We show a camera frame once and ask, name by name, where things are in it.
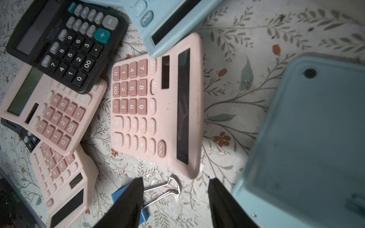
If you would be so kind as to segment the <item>pink calculator front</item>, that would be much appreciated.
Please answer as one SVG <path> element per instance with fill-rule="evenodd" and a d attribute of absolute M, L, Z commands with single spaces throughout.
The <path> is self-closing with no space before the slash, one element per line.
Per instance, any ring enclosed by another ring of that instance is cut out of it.
<path fill-rule="evenodd" d="M 62 156 L 44 142 L 30 155 L 30 163 L 48 210 L 49 228 L 67 228 L 92 203 L 98 168 L 81 145 Z"/>

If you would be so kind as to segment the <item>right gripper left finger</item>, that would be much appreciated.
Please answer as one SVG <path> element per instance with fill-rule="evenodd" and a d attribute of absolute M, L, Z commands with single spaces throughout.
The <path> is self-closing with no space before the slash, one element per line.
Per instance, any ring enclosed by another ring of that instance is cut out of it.
<path fill-rule="evenodd" d="M 133 179 L 123 194 L 94 227 L 137 228 L 142 211 L 143 193 L 143 179 L 141 177 Z"/>

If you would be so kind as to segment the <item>black calculator front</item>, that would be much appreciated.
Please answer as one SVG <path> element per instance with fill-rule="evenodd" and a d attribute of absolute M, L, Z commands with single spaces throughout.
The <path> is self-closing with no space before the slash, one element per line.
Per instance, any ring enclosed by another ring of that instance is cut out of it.
<path fill-rule="evenodd" d="M 26 130 L 25 128 L 23 128 L 19 124 L 16 124 L 16 123 L 11 122 L 9 120 L 6 120 L 4 118 L 1 119 L 1 123 L 5 127 L 9 128 L 10 130 L 12 130 L 15 133 L 17 133 L 18 136 L 20 137 L 20 139 L 25 143 L 27 149 L 30 152 L 33 152 L 33 150 L 35 149 L 35 147 L 40 142 L 40 139 L 39 138 L 37 138 L 34 134 L 32 134 L 30 131 Z"/>

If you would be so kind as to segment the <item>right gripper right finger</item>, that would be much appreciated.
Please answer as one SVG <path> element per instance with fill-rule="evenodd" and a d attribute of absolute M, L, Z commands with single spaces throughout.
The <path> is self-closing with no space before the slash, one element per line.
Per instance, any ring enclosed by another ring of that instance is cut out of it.
<path fill-rule="evenodd" d="M 218 178 L 210 179 L 208 196 L 214 228 L 257 227 Z"/>

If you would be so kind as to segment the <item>pink calculator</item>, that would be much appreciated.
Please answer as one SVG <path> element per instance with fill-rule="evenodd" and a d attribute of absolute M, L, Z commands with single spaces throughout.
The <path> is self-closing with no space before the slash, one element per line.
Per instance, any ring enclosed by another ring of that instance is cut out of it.
<path fill-rule="evenodd" d="M 107 88 L 98 79 L 91 91 L 79 94 L 24 64 L 1 104 L 1 118 L 30 131 L 63 156 L 73 154 Z"/>
<path fill-rule="evenodd" d="M 202 39 L 192 33 L 158 58 L 117 62 L 111 74 L 111 145 L 189 179 L 200 171 Z"/>
<path fill-rule="evenodd" d="M 30 155 L 30 163 L 48 210 L 49 228 L 67 228 L 92 203 L 98 168 L 81 145 L 62 156 L 44 142 Z"/>

